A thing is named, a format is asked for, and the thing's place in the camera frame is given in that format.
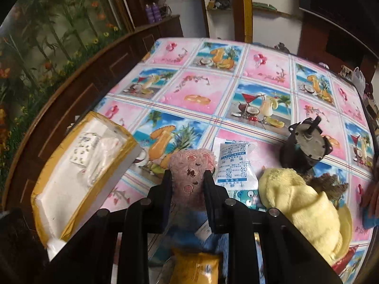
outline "tablecloth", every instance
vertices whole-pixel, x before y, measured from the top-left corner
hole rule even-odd
[[[373,233],[363,228],[359,204],[372,178],[374,150],[353,86],[319,65],[269,48],[219,39],[159,39],[95,110],[128,129],[146,152],[109,194],[103,208],[111,211],[145,197],[161,181],[167,155],[212,149],[215,137],[251,141],[257,147],[255,167],[279,166],[289,125],[320,116],[333,152],[313,170],[315,176],[336,174],[338,182],[349,183],[336,204],[347,204],[352,215],[352,258],[338,273],[344,283],[355,280]],[[151,139],[162,127],[164,134]],[[159,238],[149,238],[149,254]]]

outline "green plant painting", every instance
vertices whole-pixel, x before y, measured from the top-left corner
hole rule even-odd
[[[18,0],[0,27],[0,194],[29,126],[56,89],[126,33],[109,0]]]

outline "white packet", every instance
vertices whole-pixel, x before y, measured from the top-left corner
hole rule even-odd
[[[249,142],[220,144],[216,185],[229,191],[258,189],[258,180],[249,159],[254,149],[255,146]]]
[[[229,140],[229,139],[221,139],[215,137],[213,141],[212,152],[216,156],[216,159],[220,159],[220,148],[221,144],[231,144],[231,143],[251,143],[249,141],[237,141],[237,140]]]

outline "wooden door frame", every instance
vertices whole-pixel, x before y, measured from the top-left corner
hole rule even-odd
[[[253,42],[253,0],[232,0],[234,38],[245,43]]]

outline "wooden cabinet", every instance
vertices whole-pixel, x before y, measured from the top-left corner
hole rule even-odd
[[[2,197],[3,210],[20,207],[34,229],[30,195],[46,161],[67,134],[75,116],[105,96],[161,37],[183,37],[179,16],[139,27],[98,52],[52,95],[25,134],[14,157]]]
[[[335,53],[331,54],[328,50],[328,44],[334,35],[342,35],[343,38],[341,39],[345,39],[343,42],[334,41],[334,43],[338,43],[339,45],[351,44],[352,48],[359,48],[359,52],[364,53],[361,62],[354,61],[353,59],[343,59]],[[367,83],[371,82],[376,65],[378,64],[378,59],[353,36],[334,24],[309,13],[304,13],[298,56],[314,63],[326,63],[330,70],[335,73],[340,72],[342,65],[352,70],[358,66],[365,76]]]

